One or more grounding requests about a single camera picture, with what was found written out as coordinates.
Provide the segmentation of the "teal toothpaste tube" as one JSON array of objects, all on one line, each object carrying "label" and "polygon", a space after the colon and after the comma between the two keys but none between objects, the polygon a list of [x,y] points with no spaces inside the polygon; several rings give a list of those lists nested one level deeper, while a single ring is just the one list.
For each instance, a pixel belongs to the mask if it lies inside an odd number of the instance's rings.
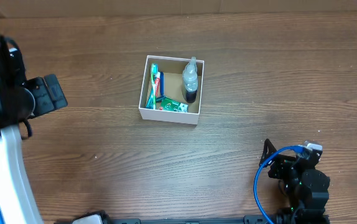
[{"label": "teal toothpaste tube", "polygon": [[157,72],[152,76],[152,80],[151,80],[152,90],[150,92],[149,99],[146,104],[147,109],[153,109],[153,110],[156,109],[156,98],[158,95],[159,84],[160,84],[160,72]]}]

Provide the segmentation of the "clear bottle dark liquid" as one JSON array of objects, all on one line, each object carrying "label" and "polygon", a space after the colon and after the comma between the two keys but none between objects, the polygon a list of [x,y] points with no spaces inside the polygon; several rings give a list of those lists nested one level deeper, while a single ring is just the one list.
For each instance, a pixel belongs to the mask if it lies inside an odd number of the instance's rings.
[{"label": "clear bottle dark liquid", "polygon": [[196,57],[192,57],[182,72],[182,94],[187,103],[194,103],[198,91]]}]

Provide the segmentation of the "green white toothbrush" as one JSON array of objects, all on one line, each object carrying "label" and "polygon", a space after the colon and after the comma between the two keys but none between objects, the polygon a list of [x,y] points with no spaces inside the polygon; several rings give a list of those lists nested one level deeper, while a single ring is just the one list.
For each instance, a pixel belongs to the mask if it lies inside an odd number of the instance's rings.
[{"label": "green white toothbrush", "polygon": [[156,93],[156,84],[155,84],[155,78],[158,72],[158,65],[157,64],[152,64],[151,65],[151,84],[152,84],[152,109],[155,109],[155,93]]}]

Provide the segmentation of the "green soap packet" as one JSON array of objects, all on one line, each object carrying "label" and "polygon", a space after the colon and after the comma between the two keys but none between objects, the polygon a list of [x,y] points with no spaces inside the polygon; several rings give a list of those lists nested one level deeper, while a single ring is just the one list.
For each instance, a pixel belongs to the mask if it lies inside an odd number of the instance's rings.
[{"label": "green soap packet", "polygon": [[159,110],[174,111],[174,112],[181,112],[181,113],[188,112],[187,104],[175,101],[175,100],[168,98],[166,96],[160,96],[160,97],[156,98],[155,102],[160,103]]}]

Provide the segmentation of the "blue disposable razor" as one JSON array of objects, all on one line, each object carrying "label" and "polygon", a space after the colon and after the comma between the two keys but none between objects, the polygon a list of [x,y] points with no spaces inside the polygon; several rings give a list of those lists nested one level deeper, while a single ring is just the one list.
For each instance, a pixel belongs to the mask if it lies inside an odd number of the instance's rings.
[{"label": "blue disposable razor", "polygon": [[157,85],[157,93],[155,94],[155,102],[160,103],[164,98],[164,73],[158,72],[157,78],[155,79],[155,84]]}]

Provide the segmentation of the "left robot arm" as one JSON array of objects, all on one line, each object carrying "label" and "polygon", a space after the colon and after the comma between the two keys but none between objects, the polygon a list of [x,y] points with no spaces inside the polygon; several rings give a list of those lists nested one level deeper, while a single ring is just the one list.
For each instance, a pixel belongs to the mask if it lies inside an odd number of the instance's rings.
[{"label": "left robot arm", "polygon": [[0,81],[0,223],[43,223],[24,165],[19,125],[68,105],[54,74]]}]

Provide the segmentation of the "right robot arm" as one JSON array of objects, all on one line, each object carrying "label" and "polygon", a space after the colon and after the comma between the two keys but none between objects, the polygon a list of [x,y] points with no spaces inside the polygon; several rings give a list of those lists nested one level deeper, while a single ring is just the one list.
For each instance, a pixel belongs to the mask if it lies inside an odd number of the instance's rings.
[{"label": "right robot arm", "polygon": [[[279,150],[269,139],[264,141],[259,168],[253,181],[253,195],[267,223],[330,222],[325,214],[330,178],[315,168],[322,154],[322,145],[311,141]],[[268,176],[282,183],[281,191],[289,200],[289,206],[278,210],[275,215],[266,213],[257,194],[258,180],[266,167],[270,168]]]}]

